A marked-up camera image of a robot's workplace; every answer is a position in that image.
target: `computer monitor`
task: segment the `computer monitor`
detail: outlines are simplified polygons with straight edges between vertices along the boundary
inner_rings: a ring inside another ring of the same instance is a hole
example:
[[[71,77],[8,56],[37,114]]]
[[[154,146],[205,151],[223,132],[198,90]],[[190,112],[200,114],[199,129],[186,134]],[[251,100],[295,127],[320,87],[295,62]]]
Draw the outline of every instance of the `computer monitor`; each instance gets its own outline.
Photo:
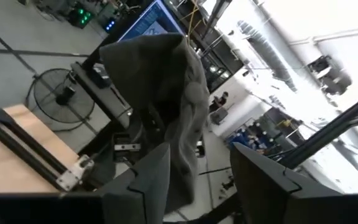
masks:
[[[177,32],[183,34],[178,23],[170,14],[163,0],[154,1],[122,35],[118,41],[131,39],[140,35],[156,35]]]

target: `concrete floor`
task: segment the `concrete floor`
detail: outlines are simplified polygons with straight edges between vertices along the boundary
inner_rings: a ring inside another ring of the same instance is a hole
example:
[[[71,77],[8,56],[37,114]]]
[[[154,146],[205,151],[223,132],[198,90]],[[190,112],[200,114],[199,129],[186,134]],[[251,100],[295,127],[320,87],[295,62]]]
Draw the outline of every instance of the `concrete floor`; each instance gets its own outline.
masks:
[[[106,33],[97,24],[91,23],[81,30],[67,22],[45,20],[34,6],[22,6],[16,0],[0,0],[0,38],[14,50],[90,54],[105,36]],[[85,59],[21,56],[37,73],[50,68],[70,68],[71,63]],[[12,54],[0,54],[0,108],[23,103],[33,75]],[[34,99],[31,98],[29,108],[33,107]],[[40,110],[35,109],[34,113],[51,129],[70,127],[52,121]],[[90,125],[95,130],[100,130],[108,121],[107,116],[96,106],[89,121]],[[94,134],[86,126],[81,126],[70,133],[59,133],[58,136],[74,151],[78,151]],[[206,132],[204,138],[207,157],[199,159],[199,172],[207,171],[207,167],[211,170],[228,166],[229,151],[223,146],[223,142],[209,132]],[[118,172],[123,172],[126,168],[125,165],[119,165],[117,169]],[[222,200],[218,199],[219,189],[222,182],[227,182],[227,177],[225,172],[199,176],[196,181],[195,202],[180,209],[181,215],[174,212],[167,215],[165,220],[183,221],[208,213],[212,207],[221,203]],[[222,223],[230,223],[230,220],[224,220]]]

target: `ceiling duct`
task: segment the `ceiling duct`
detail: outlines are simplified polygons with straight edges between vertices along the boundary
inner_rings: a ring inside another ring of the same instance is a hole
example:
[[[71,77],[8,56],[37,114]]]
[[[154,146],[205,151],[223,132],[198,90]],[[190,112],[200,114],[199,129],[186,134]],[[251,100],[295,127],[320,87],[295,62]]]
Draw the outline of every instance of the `ceiling duct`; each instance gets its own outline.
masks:
[[[272,69],[273,76],[285,82],[292,91],[296,92],[297,89],[287,68],[284,66],[273,47],[267,42],[266,38],[244,21],[237,22],[237,25],[243,34],[249,36],[249,38],[247,38],[249,43],[253,46],[256,52],[258,52],[270,69]]]

